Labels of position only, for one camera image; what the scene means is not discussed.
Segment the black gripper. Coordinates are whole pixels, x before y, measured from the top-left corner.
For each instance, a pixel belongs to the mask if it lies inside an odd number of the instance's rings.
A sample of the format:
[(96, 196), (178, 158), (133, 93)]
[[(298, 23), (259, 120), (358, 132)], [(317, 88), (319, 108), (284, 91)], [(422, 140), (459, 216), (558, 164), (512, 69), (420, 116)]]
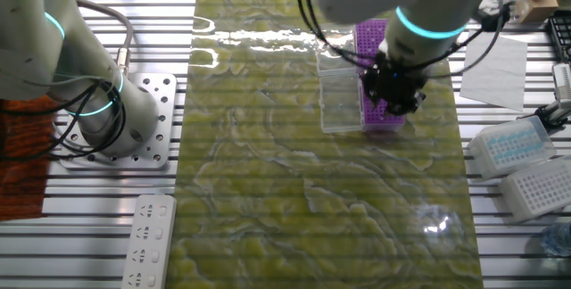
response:
[(374, 62), (364, 69), (361, 84), (371, 102), (382, 100), (379, 106), (384, 116), (414, 113), (426, 99), (426, 95), (418, 91), (425, 86), (425, 78), (406, 73), (385, 54), (377, 54)]

